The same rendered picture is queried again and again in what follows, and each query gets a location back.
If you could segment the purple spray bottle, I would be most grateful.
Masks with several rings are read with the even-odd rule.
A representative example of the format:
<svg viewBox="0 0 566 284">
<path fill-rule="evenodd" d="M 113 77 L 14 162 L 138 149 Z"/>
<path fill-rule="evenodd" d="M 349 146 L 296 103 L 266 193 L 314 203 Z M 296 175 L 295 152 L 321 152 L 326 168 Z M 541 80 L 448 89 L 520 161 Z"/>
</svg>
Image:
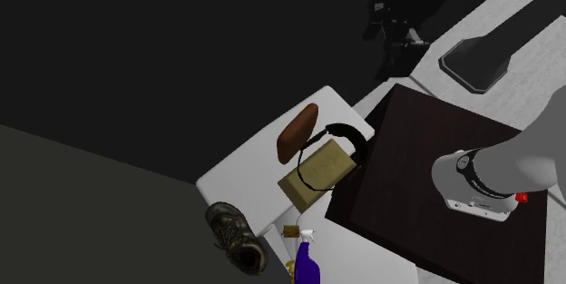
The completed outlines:
<svg viewBox="0 0 566 284">
<path fill-rule="evenodd" d="M 320 268 L 309 257 L 310 241 L 314 240 L 314 230 L 300 230 L 301 242 L 295 259 L 295 284 L 321 284 Z"/>
</svg>

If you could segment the dark robot stand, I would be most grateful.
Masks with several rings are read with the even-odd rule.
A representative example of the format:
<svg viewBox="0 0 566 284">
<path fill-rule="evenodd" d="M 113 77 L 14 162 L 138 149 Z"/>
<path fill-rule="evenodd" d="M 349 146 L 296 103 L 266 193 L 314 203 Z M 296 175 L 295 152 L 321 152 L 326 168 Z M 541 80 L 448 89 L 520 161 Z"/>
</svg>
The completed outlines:
<svg viewBox="0 0 566 284">
<path fill-rule="evenodd" d="M 431 178 L 438 157 L 517 129 L 401 84 L 367 121 L 376 131 L 367 164 L 337 186 L 327 219 L 459 284 L 544 284 L 546 192 L 499 222 L 448 209 Z"/>
</svg>

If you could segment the black rectangular block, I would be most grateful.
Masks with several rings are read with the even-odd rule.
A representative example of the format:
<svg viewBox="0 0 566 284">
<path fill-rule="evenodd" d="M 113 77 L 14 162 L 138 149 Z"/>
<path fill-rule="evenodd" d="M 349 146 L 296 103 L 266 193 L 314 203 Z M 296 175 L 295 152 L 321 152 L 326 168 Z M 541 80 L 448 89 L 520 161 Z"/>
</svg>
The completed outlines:
<svg viewBox="0 0 566 284">
<path fill-rule="evenodd" d="M 486 93 L 507 73 L 512 55 L 564 11 L 566 0 L 532 0 L 488 34 L 458 42 L 439 67 L 468 92 Z"/>
</svg>

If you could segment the tan rectangular box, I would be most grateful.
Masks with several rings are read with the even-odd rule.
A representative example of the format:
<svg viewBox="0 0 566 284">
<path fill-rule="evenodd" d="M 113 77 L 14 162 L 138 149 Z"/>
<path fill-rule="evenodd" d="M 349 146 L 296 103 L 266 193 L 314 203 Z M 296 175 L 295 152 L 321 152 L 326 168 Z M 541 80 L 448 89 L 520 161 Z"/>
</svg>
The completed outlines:
<svg viewBox="0 0 566 284">
<path fill-rule="evenodd" d="M 350 156 L 330 139 L 279 180 L 278 186 L 303 213 L 355 167 Z"/>
</svg>

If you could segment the dark brown boot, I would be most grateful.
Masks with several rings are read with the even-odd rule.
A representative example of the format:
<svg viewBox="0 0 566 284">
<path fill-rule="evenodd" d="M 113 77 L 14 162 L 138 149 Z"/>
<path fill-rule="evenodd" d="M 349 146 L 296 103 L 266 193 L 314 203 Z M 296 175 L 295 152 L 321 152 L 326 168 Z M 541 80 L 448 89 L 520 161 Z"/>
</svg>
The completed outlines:
<svg viewBox="0 0 566 284">
<path fill-rule="evenodd" d="M 268 264 L 268 254 L 254 235 L 243 213 L 235 206 L 218 201 L 205 212 L 216 242 L 237 269 L 250 276 L 259 276 Z"/>
</svg>

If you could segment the black headphones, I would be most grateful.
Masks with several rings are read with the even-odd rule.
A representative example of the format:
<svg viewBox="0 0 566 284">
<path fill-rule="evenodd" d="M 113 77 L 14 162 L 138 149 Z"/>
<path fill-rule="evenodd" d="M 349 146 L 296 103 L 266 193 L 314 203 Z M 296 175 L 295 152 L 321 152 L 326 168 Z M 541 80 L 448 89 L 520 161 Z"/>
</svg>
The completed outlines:
<svg viewBox="0 0 566 284">
<path fill-rule="evenodd" d="M 317 133 L 316 135 L 314 135 L 313 137 L 309 138 L 308 140 L 306 140 L 306 142 L 302 145 L 302 147 L 299 149 L 299 156 L 298 156 L 298 164 L 297 164 L 297 173 L 298 173 L 298 177 L 299 179 L 303 182 L 303 184 L 308 187 L 310 190 L 312 191 L 332 191 L 334 190 L 334 187 L 332 188 L 326 188 L 326 189 L 315 189 L 313 188 L 309 183 L 307 183 L 301 172 L 300 172 L 300 161 L 302 158 L 302 154 L 303 151 L 308 148 L 310 145 L 312 145 L 315 142 L 318 142 L 325 134 L 330 134 L 333 135 L 335 137 L 345 137 L 347 138 L 355 147 L 355 159 L 354 162 L 356 163 L 356 167 L 350 171 L 345 177 L 341 178 L 340 181 L 350 181 L 360 170 L 362 170 L 367 163 L 367 159 L 368 159 L 368 147 L 367 147 L 367 141 L 365 139 L 365 136 L 354 126 L 350 125 L 350 124 L 346 124 L 346 123 L 330 123 L 328 125 L 325 126 L 325 128 Z"/>
</svg>

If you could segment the brown oval loaf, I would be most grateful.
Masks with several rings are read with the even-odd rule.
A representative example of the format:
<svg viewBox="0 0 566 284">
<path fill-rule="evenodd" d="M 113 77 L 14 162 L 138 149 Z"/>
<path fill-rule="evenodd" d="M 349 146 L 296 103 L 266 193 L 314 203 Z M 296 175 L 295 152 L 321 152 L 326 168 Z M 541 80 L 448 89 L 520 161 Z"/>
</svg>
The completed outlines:
<svg viewBox="0 0 566 284">
<path fill-rule="evenodd" d="M 278 160 L 287 164 L 310 138 L 318 117 L 318 105 L 309 103 L 277 138 Z"/>
</svg>

